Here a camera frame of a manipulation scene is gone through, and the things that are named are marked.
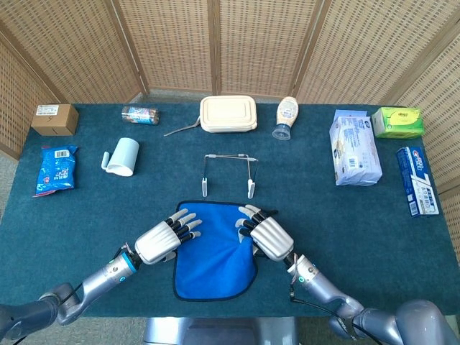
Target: brown box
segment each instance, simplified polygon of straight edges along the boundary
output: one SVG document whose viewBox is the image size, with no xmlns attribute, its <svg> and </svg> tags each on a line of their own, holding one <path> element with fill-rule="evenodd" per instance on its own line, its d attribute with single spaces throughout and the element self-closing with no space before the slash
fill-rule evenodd
<svg viewBox="0 0 460 345">
<path fill-rule="evenodd" d="M 48 104 L 38 106 L 32 119 L 32 128 L 41 135 L 74 135 L 78 112 L 72 104 Z"/>
</svg>

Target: small canister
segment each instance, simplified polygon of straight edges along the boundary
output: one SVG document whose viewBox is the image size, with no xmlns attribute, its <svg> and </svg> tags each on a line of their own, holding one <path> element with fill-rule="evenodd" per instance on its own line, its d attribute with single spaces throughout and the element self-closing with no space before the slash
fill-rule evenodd
<svg viewBox="0 0 460 345">
<path fill-rule="evenodd" d="M 157 109 L 125 106 L 121 110 L 121 119 L 132 124 L 158 124 L 160 115 Z"/>
</svg>

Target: cardboard box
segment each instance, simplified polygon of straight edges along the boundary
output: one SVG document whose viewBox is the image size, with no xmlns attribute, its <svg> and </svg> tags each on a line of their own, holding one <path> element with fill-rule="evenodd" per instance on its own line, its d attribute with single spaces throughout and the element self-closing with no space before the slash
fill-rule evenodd
<svg viewBox="0 0 460 345">
<path fill-rule="evenodd" d="M 366 111 L 337 110 L 329 130 L 336 185 L 374 185 L 382 177 Z"/>
<path fill-rule="evenodd" d="M 32 119 L 32 128 L 45 136 L 74 135 L 78 112 L 72 104 L 38 106 Z"/>
<path fill-rule="evenodd" d="M 396 153 L 410 215 L 439 214 L 436 197 L 428 176 L 428 163 L 421 147 L 403 147 Z"/>
<path fill-rule="evenodd" d="M 419 108 L 382 107 L 371 117 L 377 138 L 412 139 L 425 134 Z"/>
</svg>

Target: table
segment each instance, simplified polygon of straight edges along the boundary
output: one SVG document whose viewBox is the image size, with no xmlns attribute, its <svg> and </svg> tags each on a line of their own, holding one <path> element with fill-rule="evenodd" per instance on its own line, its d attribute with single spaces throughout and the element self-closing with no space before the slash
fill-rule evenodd
<svg viewBox="0 0 460 345">
<path fill-rule="evenodd" d="M 200 128 L 163 137 L 193 123 L 199 104 L 152 104 L 160 124 L 121 121 L 122 104 L 77 104 L 73 137 L 41 137 L 31 129 L 17 168 L 2 224 L 1 302 L 22 304 L 62 282 L 74 286 L 103 267 L 125 241 L 174 212 L 184 200 L 201 200 L 203 156 L 247 153 L 259 160 L 251 203 L 278 209 L 276 219 L 331 282 L 366 307 L 393 312 L 406 300 L 432 300 L 445 314 L 460 312 L 459 268 L 442 215 L 411 218 L 395 153 L 420 139 L 377 139 L 383 176 L 370 187 L 334 183 L 328 130 L 335 109 L 368 105 L 301 105 L 292 139 L 271 136 L 276 104 L 257 104 L 253 132 L 211 134 Z M 132 177 L 105 173 L 104 151 L 120 137 L 140 143 Z M 41 164 L 40 147 L 75 144 L 76 188 L 32 198 Z M 247 176 L 238 165 L 213 170 L 206 200 L 246 203 Z M 238 298 L 184 302 L 173 293 L 173 262 L 143 266 L 97 300 L 86 316 L 319 316 L 289 301 L 290 276 L 282 262 L 257 258 L 258 276 Z M 296 297 L 312 300 L 300 288 Z"/>
</svg>

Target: blue towel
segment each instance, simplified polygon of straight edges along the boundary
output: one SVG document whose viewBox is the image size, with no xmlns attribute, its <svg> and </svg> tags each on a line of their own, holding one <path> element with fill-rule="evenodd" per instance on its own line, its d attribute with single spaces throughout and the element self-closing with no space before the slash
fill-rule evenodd
<svg viewBox="0 0 460 345">
<path fill-rule="evenodd" d="M 240 243 L 235 223 L 246 218 L 239 204 L 184 201 L 203 223 L 194 231 L 201 236 L 178 247 L 175 262 L 175 294 L 182 300 L 224 300 L 244 293 L 257 275 L 252 239 Z"/>
</svg>

